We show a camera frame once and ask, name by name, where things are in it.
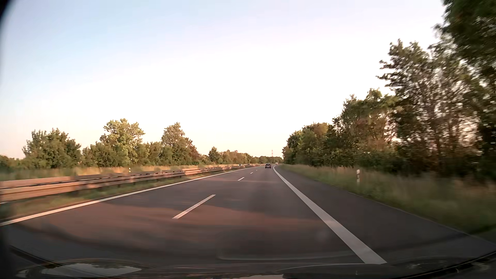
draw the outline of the pale blue sky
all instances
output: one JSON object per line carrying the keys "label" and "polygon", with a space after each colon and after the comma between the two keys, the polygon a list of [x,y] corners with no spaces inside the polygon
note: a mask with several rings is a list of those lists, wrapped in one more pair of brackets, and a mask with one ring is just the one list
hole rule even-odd
{"label": "pale blue sky", "polygon": [[35,129],[85,147],[127,118],[144,141],[180,122],[200,153],[281,156],[293,131],[383,86],[390,42],[435,42],[442,13],[440,0],[14,1],[0,33],[0,154],[23,157]]}

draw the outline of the vegetation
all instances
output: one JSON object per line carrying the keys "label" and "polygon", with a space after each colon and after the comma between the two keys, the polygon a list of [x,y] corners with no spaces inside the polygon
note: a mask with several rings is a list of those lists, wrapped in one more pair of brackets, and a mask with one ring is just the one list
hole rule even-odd
{"label": "vegetation", "polygon": [[0,178],[31,178],[46,175],[71,175],[86,168],[111,170],[116,167],[140,169],[141,166],[190,166],[215,164],[247,164],[282,161],[280,157],[253,157],[235,151],[219,152],[215,147],[201,155],[191,139],[185,137],[180,123],[164,128],[160,141],[143,143],[145,132],[138,123],[127,119],[111,120],[104,126],[100,141],[80,150],[81,145],[68,134],[33,131],[22,149],[23,159],[0,155]]}
{"label": "vegetation", "polygon": [[422,49],[398,40],[379,62],[378,78],[394,95],[351,95],[332,123],[294,132],[284,162],[496,179],[496,13],[487,1],[445,4],[437,43]]}

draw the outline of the guardrail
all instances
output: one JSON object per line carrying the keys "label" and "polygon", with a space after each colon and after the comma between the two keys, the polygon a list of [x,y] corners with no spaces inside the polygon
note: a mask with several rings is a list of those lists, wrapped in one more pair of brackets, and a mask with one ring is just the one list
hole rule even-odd
{"label": "guardrail", "polygon": [[248,164],[229,167],[145,171],[135,173],[110,173],[0,181],[0,202],[10,202],[84,189],[115,186],[170,177],[181,177],[204,172],[238,169],[252,166],[255,165]]}

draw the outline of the solid white line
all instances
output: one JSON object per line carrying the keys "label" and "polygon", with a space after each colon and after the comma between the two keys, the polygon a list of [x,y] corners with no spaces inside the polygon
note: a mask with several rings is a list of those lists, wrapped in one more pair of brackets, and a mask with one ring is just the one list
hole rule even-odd
{"label": "solid white line", "polygon": [[199,203],[197,203],[197,204],[193,205],[192,207],[190,207],[190,208],[188,208],[188,209],[184,210],[183,212],[181,212],[181,213],[177,214],[177,215],[176,215],[176,216],[174,216],[172,219],[179,219],[179,218],[183,217],[184,215],[186,215],[186,213],[188,213],[188,212],[190,212],[191,210],[193,210],[193,209],[197,208],[200,204],[202,204],[202,203],[206,202],[207,200],[209,200],[209,199],[213,198],[214,196],[215,196],[215,195],[210,195],[208,198],[206,198],[206,199],[204,199],[204,200],[200,201]]}
{"label": "solid white line", "polygon": [[132,192],[132,193],[127,193],[127,194],[123,194],[123,195],[118,195],[118,196],[114,196],[114,197],[109,197],[109,198],[105,198],[105,199],[101,199],[101,200],[96,200],[96,201],[82,203],[82,204],[78,204],[78,205],[74,205],[74,206],[69,206],[69,207],[66,207],[66,208],[50,210],[50,211],[46,211],[46,212],[42,212],[42,213],[38,213],[38,214],[33,214],[33,215],[29,215],[29,216],[25,216],[25,217],[21,217],[21,218],[17,218],[17,219],[12,219],[10,221],[0,222],[0,227],[1,226],[5,226],[5,225],[9,225],[9,224],[13,224],[13,223],[18,223],[18,222],[25,221],[25,220],[29,220],[29,219],[33,219],[33,218],[36,218],[36,217],[45,216],[45,215],[52,214],[52,213],[57,213],[57,212],[60,212],[60,211],[65,211],[65,210],[69,210],[69,209],[80,208],[80,207],[83,207],[83,206],[88,206],[88,205],[92,205],[92,204],[96,204],[96,203],[101,203],[101,202],[104,202],[104,201],[109,201],[109,200],[113,200],[113,199],[117,199],[117,198],[122,198],[122,197],[130,196],[130,195],[134,195],[134,194],[139,194],[139,193],[143,193],[143,192],[146,192],[146,191],[160,189],[160,188],[163,188],[163,187],[169,187],[169,186],[172,186],[172,185],[177,185],[177,184],[181,184],[181,183],[186,183],[186,182],[190,182],[190,181],[204,179],[204,178],[208,178],[208,177],[212,177],[212,176],[216,176],[216,175],[221,175],[221,174],[226,174],[226,173],[232,173],[232,172],[239,171],[239,170],[233,170],[233,171],[230,171],[230,172],[223,172],[223,173],[218,173],[218,174],[214,174],[214,175],[199,177],[199,178],[195,178],[195,179],[191,179],[191,180],[176,182],[176,183],[172,183],[172,184],[168,184],[168,185],[162,185],[162,186],[158,186],[158,187],[155,187],[155,188],[145,189],[145,190],[136,191],[136,192]]}
{"label": "solid white line", "polygon": [[288,187],[295,192],[295,194],[302,199],[302,201],[313,211],[317,216],[324,221],[324,223],[334,231],[334,233],[343,240],[348,247],[350,247],[357,256],[366,264],[385,264],[386,261],[376,254],[371,248],[363,243],[358,237],[348,231],[336,219],[331,217],[327,212],[321,209],[316,203],[305,196],[300,190],[296,189],[293,184],[282,177],[275,169],[274,172],[288,185]]}

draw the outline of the asphalt road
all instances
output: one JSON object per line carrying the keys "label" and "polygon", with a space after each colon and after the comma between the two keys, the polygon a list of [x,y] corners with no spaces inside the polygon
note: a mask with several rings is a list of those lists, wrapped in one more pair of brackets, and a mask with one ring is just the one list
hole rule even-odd
{"label": "asphalt road", "polygon": [[12,255],[16,269],[38,258],[153,266],[382,264],[431,256],[474,258],[496,250],[488,241],[280,166],[188,181],[4,228],[8,243],[26,253]]}

